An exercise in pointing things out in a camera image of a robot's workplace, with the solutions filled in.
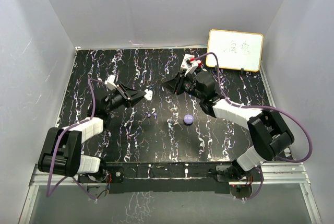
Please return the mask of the white earbud charging case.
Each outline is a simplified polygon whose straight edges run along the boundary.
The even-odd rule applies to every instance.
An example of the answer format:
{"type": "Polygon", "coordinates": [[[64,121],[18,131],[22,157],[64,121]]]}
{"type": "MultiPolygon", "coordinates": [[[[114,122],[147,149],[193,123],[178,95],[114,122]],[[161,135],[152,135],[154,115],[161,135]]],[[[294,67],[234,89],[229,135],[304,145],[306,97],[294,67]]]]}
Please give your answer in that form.
{"type": "Polygon", "coordinates": [[[153,92],[152,92],[152,90],[148,90],[148,89],[146,89],[145,90],[145,96],[144,96],[144,98],[147,100],[147,101],[151,101],[152,100],[152,96],[153,96],[153,92]]]}

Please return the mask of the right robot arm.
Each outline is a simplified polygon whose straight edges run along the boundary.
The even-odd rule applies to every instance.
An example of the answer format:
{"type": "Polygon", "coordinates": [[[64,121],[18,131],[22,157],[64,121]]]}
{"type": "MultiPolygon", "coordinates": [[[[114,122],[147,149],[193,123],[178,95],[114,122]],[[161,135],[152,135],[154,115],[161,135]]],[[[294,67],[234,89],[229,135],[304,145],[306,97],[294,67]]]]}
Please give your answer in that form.
{"type": "Polygon", "coordinates": [[[225,170],[233,178],[246,180],[254,167],[273,160],[294,143],[294,136],[279,112],[232,106],[218,93],[216,81],[209,73],[178,73],[162,85],[176,95],[186,92],[198,98],[201,109],[207,115],[226,119],[249,131],[252,146],[233,160],[232,165],[225,170]]]}

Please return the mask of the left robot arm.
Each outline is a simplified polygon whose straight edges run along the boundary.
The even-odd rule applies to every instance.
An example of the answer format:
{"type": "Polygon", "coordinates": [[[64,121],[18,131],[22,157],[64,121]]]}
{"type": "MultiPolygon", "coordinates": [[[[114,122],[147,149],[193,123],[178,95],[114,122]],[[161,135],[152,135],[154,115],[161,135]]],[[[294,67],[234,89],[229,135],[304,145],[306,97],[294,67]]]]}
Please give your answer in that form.
{"type": "Polygon", "coordinates": [[[87,117],[74,127],[52,127],[48,130],[38,161],[41,172],[72,177],[89,173],[97,182],[106,179],[108,169],[101,165],[98,157],[81,153],[81,145],[92,137],[101,134],[110,124],[111,112],[121,106],[135,106],[142,99],[150,101],[152,91],[139,91],[118,84],[112,91],[96,89],[87,117]]]}

